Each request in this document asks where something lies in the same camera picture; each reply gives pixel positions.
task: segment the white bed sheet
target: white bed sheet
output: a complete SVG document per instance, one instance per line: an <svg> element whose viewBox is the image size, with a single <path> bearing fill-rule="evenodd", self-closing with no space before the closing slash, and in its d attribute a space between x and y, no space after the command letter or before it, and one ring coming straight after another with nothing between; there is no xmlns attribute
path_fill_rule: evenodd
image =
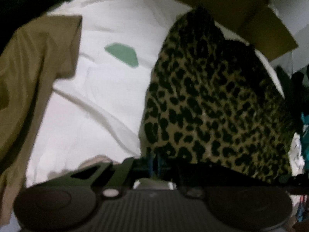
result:
<svg viewBox="0 0 309 232"><path fill-rule="evenodd" d="M72 0L50 12L83 16L80 53L74 78L53 85L28 164L27 187L98 155L118 162L140 155L138 132L151 70L176 17L189 10L174 0ZM218 26L226 38L242 40ZM104 50L116 42L135 49L138 67ZM275 71L256 53L283 95Z"/></svg>

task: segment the teal cloth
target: teal cloth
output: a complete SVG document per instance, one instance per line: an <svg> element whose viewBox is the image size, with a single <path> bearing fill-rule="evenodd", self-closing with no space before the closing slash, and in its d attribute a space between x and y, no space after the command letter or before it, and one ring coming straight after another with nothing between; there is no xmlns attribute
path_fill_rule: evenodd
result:
<svg viewBox="0 0 309 232"><path fill-rule="evenodd" d="M309 125L309 115L304 116L302 113L302 122L304 125ZM307 128L303 135L300 137L300 142L302 145L302 157L305 161L305 170L309 170L309 129Z"/></svg>

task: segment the cardboard box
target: cardboard box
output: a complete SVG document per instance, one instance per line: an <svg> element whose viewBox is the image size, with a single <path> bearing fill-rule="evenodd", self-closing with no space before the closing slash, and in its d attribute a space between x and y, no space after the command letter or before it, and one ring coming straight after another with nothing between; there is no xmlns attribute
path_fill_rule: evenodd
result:
<svg viewBox="0 0 309 232"><path fill-rule="evenodd" d="M297 48L297 43L265 0L178 0L202 4L214 19L261 51L269 61Z"/></svg>

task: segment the wall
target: wall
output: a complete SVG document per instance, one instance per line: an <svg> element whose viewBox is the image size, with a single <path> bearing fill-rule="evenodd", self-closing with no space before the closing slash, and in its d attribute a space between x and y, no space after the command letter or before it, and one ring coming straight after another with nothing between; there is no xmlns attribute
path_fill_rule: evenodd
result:
<svg viewBox="0 0 309 232"><path fill-rule="evenodd" d="M294 36L299 47L271 62L292 74L309 63L309 0L272 0L279 18Z"/></svg>

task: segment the leopard print fabric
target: leopard print fabric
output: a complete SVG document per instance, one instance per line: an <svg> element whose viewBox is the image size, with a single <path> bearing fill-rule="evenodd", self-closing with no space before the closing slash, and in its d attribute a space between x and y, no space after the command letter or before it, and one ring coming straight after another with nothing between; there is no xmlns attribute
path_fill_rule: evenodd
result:
<svg viewBox="0 0 309 232"><path fill-rule="evenodd" d="M177 20L146 93L146 148L266 182L291 172L291 115L254 48L225 40L199 7Z"/></svg>

